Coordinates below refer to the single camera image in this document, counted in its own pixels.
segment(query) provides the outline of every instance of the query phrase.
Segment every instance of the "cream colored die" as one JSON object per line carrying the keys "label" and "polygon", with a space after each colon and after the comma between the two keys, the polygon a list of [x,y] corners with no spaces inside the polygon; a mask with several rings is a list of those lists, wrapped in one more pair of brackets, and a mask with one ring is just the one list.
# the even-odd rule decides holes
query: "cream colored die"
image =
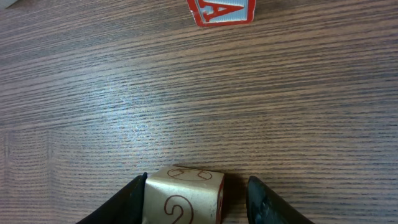
{"label": "cream colored die", "polygon": [[17,0],[0,0],[0,9],[5,9],[14,4]]}
{"label": "cream colored die", "polygon": [[224,174],[167,167],[148,177],[142,224],[218,224]]}

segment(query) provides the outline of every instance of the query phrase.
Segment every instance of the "wooden block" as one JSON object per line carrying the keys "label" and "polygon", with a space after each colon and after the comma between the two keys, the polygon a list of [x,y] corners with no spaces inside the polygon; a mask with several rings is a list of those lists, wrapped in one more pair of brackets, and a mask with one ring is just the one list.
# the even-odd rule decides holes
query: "wooden block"
{"label": "wooden block", "polygon": [[146,180],[142,224],[220,223],[224,174],[167,167]]}
{"label": "wooden block", "polygon": [[253,21],[256,0],[187,0],[198,26],[247,24]]}
{"label": "wooden block", "polygon": [[0,0],[0,9],[5,9],[14,4],[17,0]]}

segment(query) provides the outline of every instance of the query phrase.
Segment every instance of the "letter a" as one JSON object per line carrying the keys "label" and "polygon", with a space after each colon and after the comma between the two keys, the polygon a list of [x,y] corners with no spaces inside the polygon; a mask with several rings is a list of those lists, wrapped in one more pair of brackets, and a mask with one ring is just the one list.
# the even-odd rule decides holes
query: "letter a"
{"label": "letter a", "polygon": [[203,13],[203,17],[205,18],[206,22],[209,22],[210,19],[223,16],[225,14],[235,12],[238,10],[243,9],[243,6],[232,6],[232,5],[227,5],[227,4],[218,4],[218,3],[212,3],[212,2],[205,2],[204,0],[198,0],[199,6],[201,8],[204,8],[206,6],[210,6],[213,9],[213,13],[207,14],[206,12]]}

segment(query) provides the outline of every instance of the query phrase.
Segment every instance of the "red letter a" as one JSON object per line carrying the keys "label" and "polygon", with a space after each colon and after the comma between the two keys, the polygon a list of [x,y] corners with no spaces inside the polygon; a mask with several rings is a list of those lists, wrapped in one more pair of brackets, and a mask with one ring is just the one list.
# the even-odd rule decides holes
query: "red letter a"
{"label": "red letter a", "polygon": [[203,17],[205,18],[206,22],[209,22],[210,19],[216,18],[218,16],[223,16],[230,12],[234,12],[234,11],[243,9],[243,6],[232,6],[232,5],[211,3],[211,2],[205,2],[204,0],[198,0],[198,3],[201,8],[204,8],[206,6],[210,6],[211,8],[213,8],[213,13],[211,13],[211,14],[207,14],[205,12],[203,13]]}

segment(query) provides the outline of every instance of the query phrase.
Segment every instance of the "wood grain surface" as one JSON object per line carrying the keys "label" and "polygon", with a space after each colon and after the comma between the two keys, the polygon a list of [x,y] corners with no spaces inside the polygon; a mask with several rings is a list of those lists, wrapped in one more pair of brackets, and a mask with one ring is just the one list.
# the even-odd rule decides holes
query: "wood grain surface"
{"label": "wood grain surface", "polygon": [[0,11],[0,223],[75,223],[136,175],[256,175],[315,223],[398,222],[398,3],[257,0],[198,28],[185,0]]}

